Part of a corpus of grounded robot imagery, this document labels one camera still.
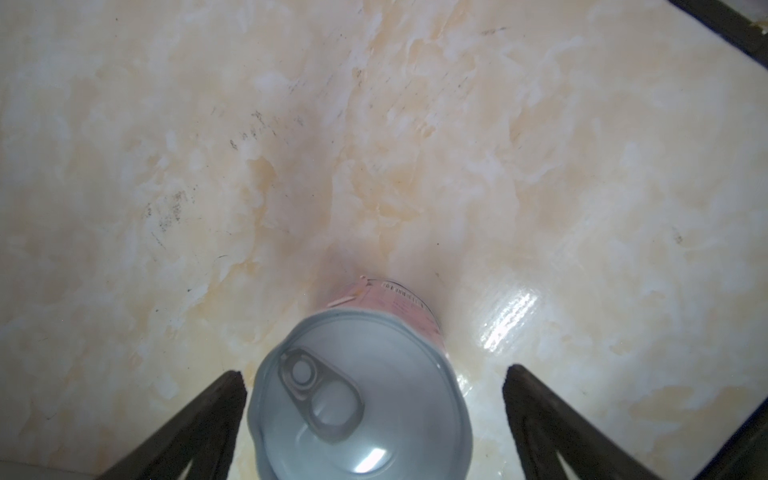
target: can rim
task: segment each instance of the can rim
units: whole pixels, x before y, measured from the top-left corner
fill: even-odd
[[[473,450],[473,435],[472,424],[469,419],[469,412],[467,410],[464,396],[461,389],[458,387],[458,380],[453,367],[446,357],[446,355],[439,349],[435,348],[428,340],[419,335],[412,327],[406,325],[398,316],[381,310],[371,310],[365,308],[350,308],[339,307],[323,310],[318,313],[314,313],[311,316],[301,320],[290,333],[278,343],[262,360],[257,370],[256,376],[253,381],[253,389],[251,392],[250,404],[248,405],[247,423],[250,435],[253,440],[253,444],[256,448],[256,467],[259,477],[262,480],[280,480],[271,468],[270,463],[266,460],[266,448],[263,440],[263,433],[260,430],[260,414],[263,403],[263,397],[266,394],[266,389],[259,387],[266,383],[267,377],[271,374],[272,370],[276,368],[275,360],[280,357],[280,354],[290,348],[296,339],[300,338],[307,330],[308,325],[318,326],[324,323],[331,323],[337,321],[343,316],[355,316],[363,314],[367,318],[365,320],[386,324],[394,329],[400,330],[401,333],[409,337],[414,343],[424,349],[433,361],[436,363],[436,369],[440,372],[440,375],[447,380],[449,389],[453,397],[453,403],[458,410],[458,430],[460,432],[458,436],[456,457],[454,466],[458,470],[454,472],[461,472],[461,476],[455,477],[458,479],[466,478],[469,470],[469,465],[472,460]]]

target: can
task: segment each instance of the can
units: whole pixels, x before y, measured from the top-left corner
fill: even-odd
[[[262,480],[463,480],[472,456],[435,316],[365,276],[262,361],[248,425]]]

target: can lid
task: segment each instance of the can lid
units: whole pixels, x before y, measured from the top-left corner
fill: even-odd
[[[464,479],[472,453],[445,357],[369,310],[302,321],[262,362],[248,422],[263,480]]]

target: dark stain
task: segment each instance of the dark stain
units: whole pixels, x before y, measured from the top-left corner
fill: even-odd
[[[509,27],[491,28],[490,30],[486,30],[486,31],[482,32],[480,35],[485,35],[485,36],[493,35],[497,31],[504,31],[507,28],[509,28]]]
[[[163,245],[163,242],[161,242],[161,241],[160,241],[160,239],[159,239],[159,238],[157,238],[157,235],[155,235],[155,234],[154,234],[154,232],[152,232],[152,237],[154,237],[154,239],[155,239],[155,240],[157,240],[157,243],[158,243],[158,244],[159,244],[161,247],[163,247],[163,250],[166,250],[166,248],[165,248],[165,245]]]

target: pull ring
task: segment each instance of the pull ring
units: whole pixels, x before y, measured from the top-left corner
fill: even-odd
[[[346,440],[362,421],[365,403],[357,385],[308,349],[292,347],[280,355],[280,381],[307,425],[328,443]],[[330,389],[338,392],[339,388],[352,405],[346,405],[346,411],[341,412],[340,424],[324,422],[313,401],[328,396],[325,393]]]

